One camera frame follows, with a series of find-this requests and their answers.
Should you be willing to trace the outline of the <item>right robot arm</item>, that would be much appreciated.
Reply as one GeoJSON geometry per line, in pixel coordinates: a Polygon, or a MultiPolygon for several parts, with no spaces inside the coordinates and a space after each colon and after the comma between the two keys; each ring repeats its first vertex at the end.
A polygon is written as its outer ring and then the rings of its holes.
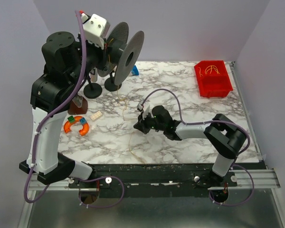
{"type": "Polygon", "coordinates": [[[173,119],[162,105],[151,111],[142,110],[133,127],[143,134],[150,130],[161,131],[172,141],[208,139],[218,152],[210,175],[219,180],[226,176],[244,142],[248,141],[247,132],[223,114],[217,114],[207,123],[190,125],[173,119]]]}

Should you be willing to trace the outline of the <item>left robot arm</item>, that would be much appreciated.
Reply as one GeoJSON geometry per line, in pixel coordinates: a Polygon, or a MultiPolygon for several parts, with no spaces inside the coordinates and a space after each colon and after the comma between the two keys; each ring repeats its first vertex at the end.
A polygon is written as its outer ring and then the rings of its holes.
{"type": "Polygon", "coordinates": [[[32,85],[30,103],[33,113],[33,136],[29,156],[19,169],[32,169],[38,181],[49,185],[66,178],[87,180],[92,166],[70,159],[57,151],[64,119],[71,100],[81,87],[84,77],[95,67],[103,68],[105,53],[86,44],[86,58],[81,43],[66,31],[51,34],[41,48],[45,59],[43,75],[32,85]]]}

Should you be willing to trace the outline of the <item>black cable spool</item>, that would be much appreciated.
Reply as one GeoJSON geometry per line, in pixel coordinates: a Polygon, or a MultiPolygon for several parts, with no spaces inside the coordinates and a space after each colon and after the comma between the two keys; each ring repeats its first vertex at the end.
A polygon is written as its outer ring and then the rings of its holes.
{"type": "Polygon", "coordinates": [[[114,64],[113,71],[98,70],[100,77],[113,72],[114,84],[120,85],[128,77],[135,65],[144,43],[144,32],[138,31],[128,40],[129,26],[126,22],[117,24],[107,37],[109,62],[114,64]]]}

